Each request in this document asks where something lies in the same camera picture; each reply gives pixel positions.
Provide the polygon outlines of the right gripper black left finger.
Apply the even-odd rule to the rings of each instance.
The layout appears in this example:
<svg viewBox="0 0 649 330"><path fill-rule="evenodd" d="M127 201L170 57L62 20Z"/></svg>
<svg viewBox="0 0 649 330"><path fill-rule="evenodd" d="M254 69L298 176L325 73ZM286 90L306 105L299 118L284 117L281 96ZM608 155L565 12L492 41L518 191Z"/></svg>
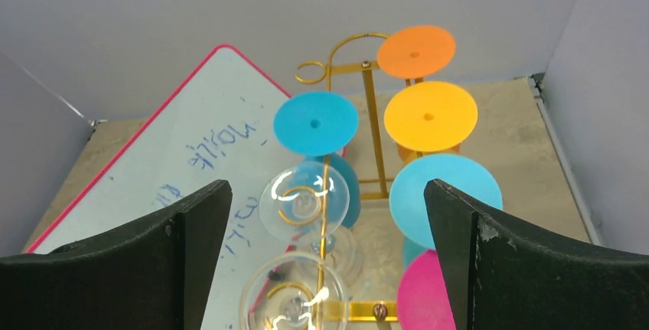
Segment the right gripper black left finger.
<svg viewBox="0 0 649 330"><path fill-rule="evenodd" d="M1 260L3 329L199 329L233 192L216 180L126 224Z"/></svg>

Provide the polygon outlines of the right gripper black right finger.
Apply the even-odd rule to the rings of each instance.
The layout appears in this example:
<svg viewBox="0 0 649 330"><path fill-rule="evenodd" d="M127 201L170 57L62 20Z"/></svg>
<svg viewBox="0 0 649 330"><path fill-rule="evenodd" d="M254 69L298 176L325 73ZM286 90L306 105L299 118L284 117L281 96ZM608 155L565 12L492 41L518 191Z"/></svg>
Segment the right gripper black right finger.
<svg viewBox="0 0 649 330"><path fill-rule="evenodd" d="M424 192L459 329L646 329L648 258L554 233L434 179Z"/></svg>

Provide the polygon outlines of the pink wine glass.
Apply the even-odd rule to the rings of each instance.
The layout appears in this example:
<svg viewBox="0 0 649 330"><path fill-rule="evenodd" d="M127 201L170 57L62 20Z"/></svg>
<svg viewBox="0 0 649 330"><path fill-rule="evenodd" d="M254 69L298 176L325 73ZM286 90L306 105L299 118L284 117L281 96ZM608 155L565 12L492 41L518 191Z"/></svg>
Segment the pink wine glass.
<svg viewBox="0 0 649 330"><path fill-rule="evenodd" d="M455 330L438 254L427 250L405 269L396 296L403 330Z"/></svg>

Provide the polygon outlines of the light blue wine glass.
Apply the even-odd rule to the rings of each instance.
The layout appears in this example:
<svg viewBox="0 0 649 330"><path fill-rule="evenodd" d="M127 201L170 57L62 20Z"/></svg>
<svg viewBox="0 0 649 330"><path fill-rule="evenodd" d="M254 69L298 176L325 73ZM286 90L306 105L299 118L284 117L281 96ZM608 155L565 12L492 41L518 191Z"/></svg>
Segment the light blue wine glass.
<svg viewBox="0 0 649 330"><path fill-rule="evenodd" d="M499 184L476 161L451 153L435 153L420 158L415 153L411 154L395 177L389 196L392 219L404 235L404 268L420 254L435 249L424 189L429 181L437 178L485 204L499 210L503 208L504 200Z"/></svg>

